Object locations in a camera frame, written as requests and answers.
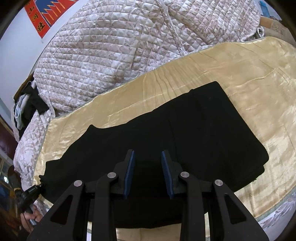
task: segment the black cloth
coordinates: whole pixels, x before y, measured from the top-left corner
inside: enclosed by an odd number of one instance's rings
[[[168,149],[184,171],[205,181],[223,180],[233,191],[264,172],[268,154],[217,82],[201,86],[126,124],[90,125],[61,159],[46,162],[40,176],[51,202],[73,183],[99,179],[135,151],[127,200],[115,201],[119,228],[153,228],[181,222],[182,200],[170,200],[160,154]]]
[[[47,106],[47,104],[40,98],[37,87],[33,89],[30,84],[27,84],[21,92],[21,95],[24,95],[24,94],[30,94],[30,96],[26,103],[26,106],[24,107],[24,111],[21,116],[24,127],[21,130],[18,130],[20,139],[22,138],[27,126],[29,125],[35,111],[37,110],[38,113],[41,115],[49,110],[49,107]]]

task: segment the black fabric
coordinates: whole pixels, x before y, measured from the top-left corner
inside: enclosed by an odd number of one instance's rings
[[[42,115],[44,112],[49,110],[49,107],[47,106],[47,104],[40,98],[37,87],[33,89],[31,85],[27,85],[22,90],[22,93],[30,95],[28,102],[26,104],[26,107],[24,109],[24,112],[25,111],[33,112],[31,110],[35,109],[38,111],[40,115]]]
[[[26,106],[24,107],[24,111],[21,116],[24,127],[21,130],[18,130],[20,139],[22,138],[27,126],[29,125],[35,111],[37,110],[38,113],[41,115],[44,112],[49,110],[49,107],[47,106],[47,104],[40,98],[37,87],[33,89],[30,84],[27,84],[21,92],[21,95],[24,95],[24,94],[30,94],[30,96],[26,103]],[[14,121],[15,121],[15,127],[17,128],[17,122],[15,118],[14,118]]]
[[[182,200],[170,200],[160,154],[168,149],[184,171],[205,181],[223,180],[233,191],[264,172],[268,154],[217,82],[170,100],[126,124],[93,125],[61,159],[46,162],[40,176],[51,202],[77,179],[99,179],[135,151],[136,165],[127,200],[115,201],[120,228],[153,228],[181,222]]]

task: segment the black clamp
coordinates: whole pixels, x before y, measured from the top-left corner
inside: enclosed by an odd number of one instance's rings
[[[198,180],[171,160],[167,150],[161,163],[170,198],[186,193],[180,241],[205,240],[205,211],[208,211],[211,241],[268,241],[248,209],[221,180]]]
[[[173,162],[167,150],[161,153],[167,193],[186,195],[180,241],[205,240],[204,213],[208,211],[211,241],[268,241],[257,221],[221,180],[198,180]],[[116,241],[113,198],[129,195],[135,165],[134,151],[99,180],[75,181],[55,202],[28,237],[28,241],[86,240],[89,198],[94,197],[91,240]]]

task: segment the beige blanket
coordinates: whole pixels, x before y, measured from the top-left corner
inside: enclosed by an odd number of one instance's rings
[[[37,161],[35,182],[44,173],[46,161],[60,158],[90,124],[107,128],[126,123],[190,89],[218,81],[269,154],[265,172],[236,192],[258,217],[296,185],[295,79],[296,49],[272,37],[218,44],[171,61],[53,119]],[[179,239],[180,226],[133,231],[119,229],[118,238],[173,241]]]

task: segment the blue foam pad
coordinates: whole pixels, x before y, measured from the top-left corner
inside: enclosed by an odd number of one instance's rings
[[[170,199],[174,197],[174,190],[173,190],[173,180],[170,174],[170,169],[168,167],[168,162],[165,157],[165,152],[161,153],[161,165],[163,167],[163,175],[165,177],[165,185],[167,188],[167,193],[170,196]]]
[[[131,158],[128,163],[128,168],[126,170],[126,176],[124,178],[124,191],[123,191],[123,196],[125,199],[127,199],[130,190],[131,190],[131,181],[133,179],[133,170],[135,167],[135,158],[134,158],[134,151],[131,153]]]

